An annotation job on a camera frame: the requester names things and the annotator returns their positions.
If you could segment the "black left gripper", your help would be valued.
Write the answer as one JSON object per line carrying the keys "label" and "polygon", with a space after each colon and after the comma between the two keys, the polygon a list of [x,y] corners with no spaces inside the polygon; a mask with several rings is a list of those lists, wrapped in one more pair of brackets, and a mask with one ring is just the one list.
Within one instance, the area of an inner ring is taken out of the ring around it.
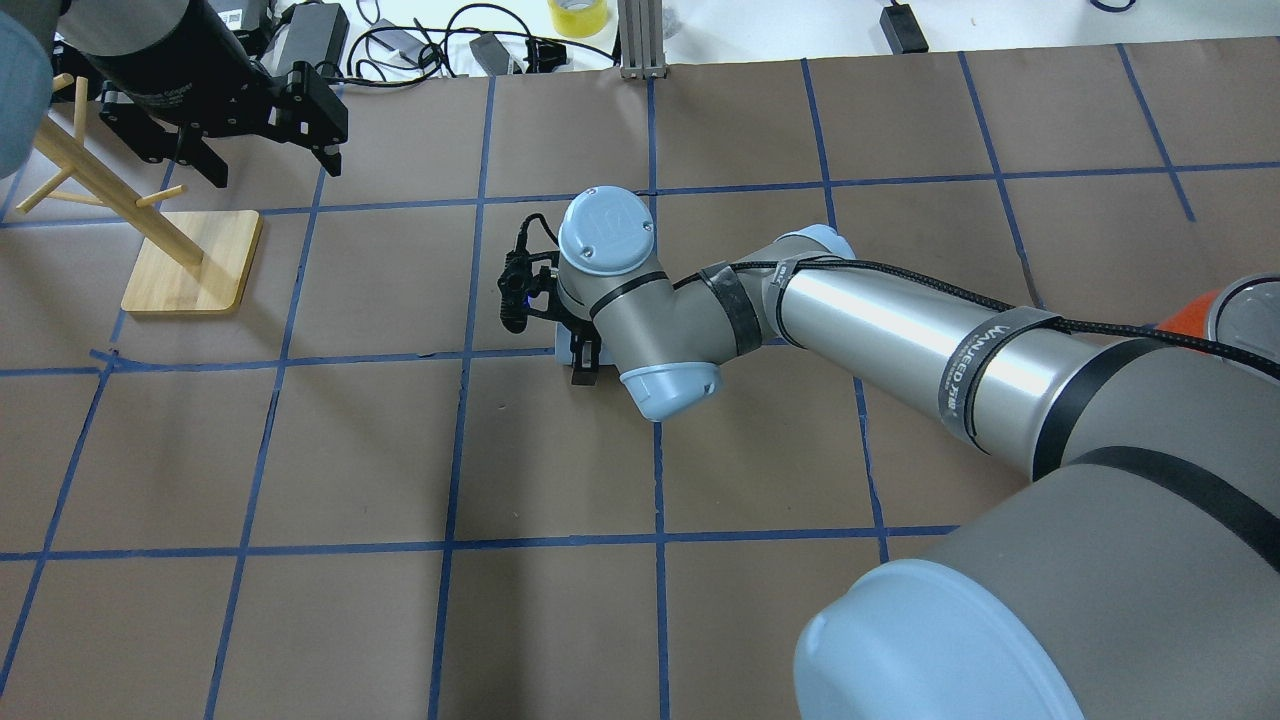
{"label": "black left gripper", "polygon": [[250,82],[227,91],[189,91],[180,105],[156,108],[105,83],[100,119],[141,160],[165,160],[198,172],[212,187],[228,186],[228,165],[211,138],[257,136],[308,150],[329,177],[342,174],[342,146],[349,115],[332,87],[308,63],[283,76],[261,67]]}

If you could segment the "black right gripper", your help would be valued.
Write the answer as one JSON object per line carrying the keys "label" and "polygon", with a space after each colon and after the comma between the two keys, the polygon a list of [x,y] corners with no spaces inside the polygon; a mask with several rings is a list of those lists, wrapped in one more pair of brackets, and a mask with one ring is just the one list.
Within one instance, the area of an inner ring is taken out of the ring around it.
{"label": "black right gripper", "polygon": [[598,382],[602,338],[589,318],[588,306],[573,299],[554,265],[543,266],[535,274],[535,288],[547,293],[544,319],[554,322],[557,346],[570,346],[571,384],[593,387]]}

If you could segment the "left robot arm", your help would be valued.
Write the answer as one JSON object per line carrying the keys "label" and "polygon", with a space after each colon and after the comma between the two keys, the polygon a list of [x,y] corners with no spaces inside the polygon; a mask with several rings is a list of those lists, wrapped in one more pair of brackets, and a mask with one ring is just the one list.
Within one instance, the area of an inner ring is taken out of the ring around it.
{"label": "left robot arm", "polygon": [[5,1],[3,174],[35,146],[61,38],[102,78],[100,117],[142,161],[192,167],[223,188],[209,140],[259,136],[307,149],[338,177],[349,114],[333,85],[348,18],[337,3],[298,1],[283,27],[265,67],[207,1]]}

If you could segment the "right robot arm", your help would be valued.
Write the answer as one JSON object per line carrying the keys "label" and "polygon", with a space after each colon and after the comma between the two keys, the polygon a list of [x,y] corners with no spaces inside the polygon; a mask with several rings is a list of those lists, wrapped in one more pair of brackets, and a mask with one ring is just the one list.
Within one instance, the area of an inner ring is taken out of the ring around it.
{"label": "right robot arm", "polygon": [[805,625],[801,717],[1277,716],[1274,357],[1004,304],[860,260],[828,225],[673,282],[614,186],[570,202],[539,284],[649,421],[781,338],[1027,474]]}

